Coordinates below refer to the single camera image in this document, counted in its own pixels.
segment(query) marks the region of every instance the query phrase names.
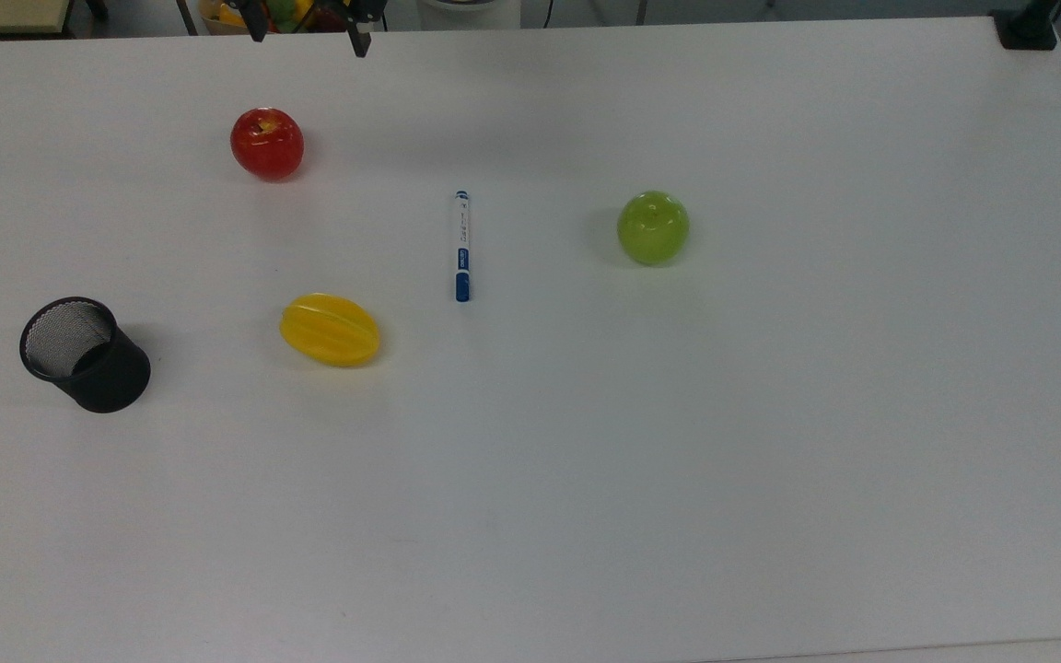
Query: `floor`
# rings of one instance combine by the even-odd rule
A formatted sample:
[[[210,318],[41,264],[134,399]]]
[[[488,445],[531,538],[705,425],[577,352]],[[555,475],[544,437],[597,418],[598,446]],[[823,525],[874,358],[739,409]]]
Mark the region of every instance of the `floor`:
[[[416,3],[390,0],[392,30],[418,30]],[[653,0],[646,24],[688,22],[821,20],[822,18],[985,16],[991,8],[1020,8],[1024,0]],[[193,20],[206,34],[195,0],[188,0]],[[521,0],[523,29],[540,29],[547,0]],[[107,22],[95,22],[84,0],[73,0],[70,27],[77,37],[162,37],[186,34],[173,0],[109,0]],[[634,24],[639,0],[555,0],[552,27]],[[1061,35],[1061,18],[1058,20]]]

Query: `red apple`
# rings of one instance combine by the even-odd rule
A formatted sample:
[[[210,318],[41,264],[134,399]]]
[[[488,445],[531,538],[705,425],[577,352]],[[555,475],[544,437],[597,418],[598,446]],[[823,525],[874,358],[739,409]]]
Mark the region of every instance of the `red apple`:
[[[292,175],[306,151],[302,129],[277,108],[253,108],[241,115],[232,126],[231,143],[237,162],[268,181]]]

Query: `apple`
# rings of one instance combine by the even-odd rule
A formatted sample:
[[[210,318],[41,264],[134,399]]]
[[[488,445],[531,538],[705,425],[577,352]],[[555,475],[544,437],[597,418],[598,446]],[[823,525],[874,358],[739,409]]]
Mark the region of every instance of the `apple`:
[[[620,213],[620,247],[639,263],[658,264],[673,259],[686,243],[690,217],[686,208],[664,192],[644,192]]]
[[[244,170],[268,181],[292,175],[302,162],[306,140],[294,118],[277,108],[253,108],[237,119],[232,155]]]

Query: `white container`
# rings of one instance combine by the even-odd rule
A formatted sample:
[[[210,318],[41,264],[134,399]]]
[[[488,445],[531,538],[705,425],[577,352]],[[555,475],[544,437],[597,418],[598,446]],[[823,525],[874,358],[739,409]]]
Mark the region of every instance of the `white container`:
[[[518,30],[522,0],[417,0],[420,30]]]

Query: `marker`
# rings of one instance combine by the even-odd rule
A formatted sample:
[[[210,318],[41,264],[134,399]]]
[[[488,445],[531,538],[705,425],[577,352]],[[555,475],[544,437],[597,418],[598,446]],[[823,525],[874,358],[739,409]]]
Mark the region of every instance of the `marker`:
[[[469,194],[457,192],[453,198],[453,220],[457,222],[456,295],[458,302],[469,301]]]

